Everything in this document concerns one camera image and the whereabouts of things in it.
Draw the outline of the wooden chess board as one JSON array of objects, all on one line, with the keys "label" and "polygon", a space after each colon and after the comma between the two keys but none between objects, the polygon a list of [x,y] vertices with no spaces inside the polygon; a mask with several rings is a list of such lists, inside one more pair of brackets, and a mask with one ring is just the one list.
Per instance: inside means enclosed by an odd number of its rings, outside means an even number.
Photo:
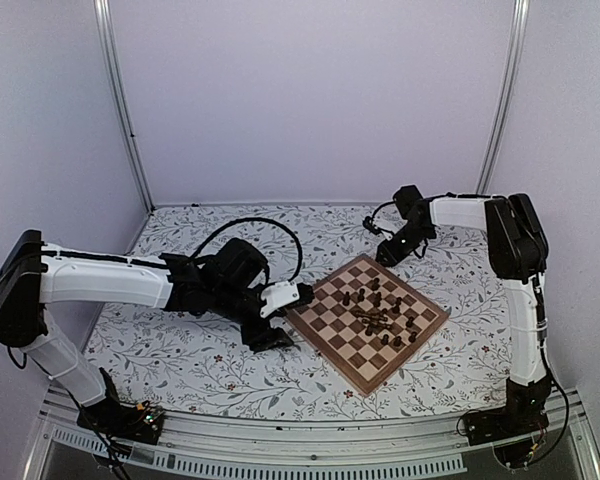
[{"label": "wooden chess board", "polygon": [[449,313],[367,255],[313,286],[292,309],[294,330],[359,394],[382,386],[449,318]]}]

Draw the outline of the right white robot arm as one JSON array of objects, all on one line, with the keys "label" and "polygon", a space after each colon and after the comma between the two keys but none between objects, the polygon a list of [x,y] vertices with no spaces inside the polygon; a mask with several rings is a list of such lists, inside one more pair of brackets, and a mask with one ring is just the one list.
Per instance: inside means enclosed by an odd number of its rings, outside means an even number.
[{"label": "right white robot arm", "polygon": [[425,197],[417,186],[407,185],[389,203],[405,224],[387,233],[376,250],[376,261],[384,267],[394,267],[411,254],[422,257],[438,227],[472,228],[486,234],[489,264],[507,297],[512,341],[506,386],[509,405],[498,412],[496,422],[504,435],[519,435],[534,422],[535,406],[546,400],[552,388],[545,353],[549,247],[530,197],[524,193]]}]

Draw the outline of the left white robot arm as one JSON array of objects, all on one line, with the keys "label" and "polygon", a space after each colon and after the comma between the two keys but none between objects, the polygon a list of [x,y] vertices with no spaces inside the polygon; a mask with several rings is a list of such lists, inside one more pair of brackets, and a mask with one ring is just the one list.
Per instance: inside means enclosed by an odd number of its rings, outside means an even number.
[{"label": "left white robot arm", "polygon": [[217,253],[133,257],[66,250],[25,231],[0,269],[0,344],[18,349],[60,383],[108,434],[128,426],[105,372],[90,364],[60,330],[47,305],[117,303],[236,322],[244,345],[260,352],[291,345],[270,321],[310,304],[311,286],[294,278],[273,282],[250,243],[232,238]]}]

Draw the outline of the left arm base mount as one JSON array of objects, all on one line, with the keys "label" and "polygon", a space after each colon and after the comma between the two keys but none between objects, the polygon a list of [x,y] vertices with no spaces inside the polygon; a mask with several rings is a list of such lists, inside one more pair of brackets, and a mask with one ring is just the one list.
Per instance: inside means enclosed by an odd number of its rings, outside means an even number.
[{"label": "left arm base mount", "polygon": [[77,425],[110,437],[157,445],[164,423],[165,410],[145,400],[135,405],[125,405],[119,400],[111,376],[99,369],[105,385],[103,400],[81,407]]}]

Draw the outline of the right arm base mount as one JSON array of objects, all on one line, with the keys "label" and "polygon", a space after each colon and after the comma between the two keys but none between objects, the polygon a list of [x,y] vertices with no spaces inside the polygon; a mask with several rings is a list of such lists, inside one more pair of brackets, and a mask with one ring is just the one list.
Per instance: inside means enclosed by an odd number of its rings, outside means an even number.
[{"label": "right arm base mount", "polygon": [[535,459],[549,425],[547,397],[508,394],[504,407],[469,410],[456,427],[471,446],[502,441],[493,448],[498,463],[507,469],[527,467]]}]

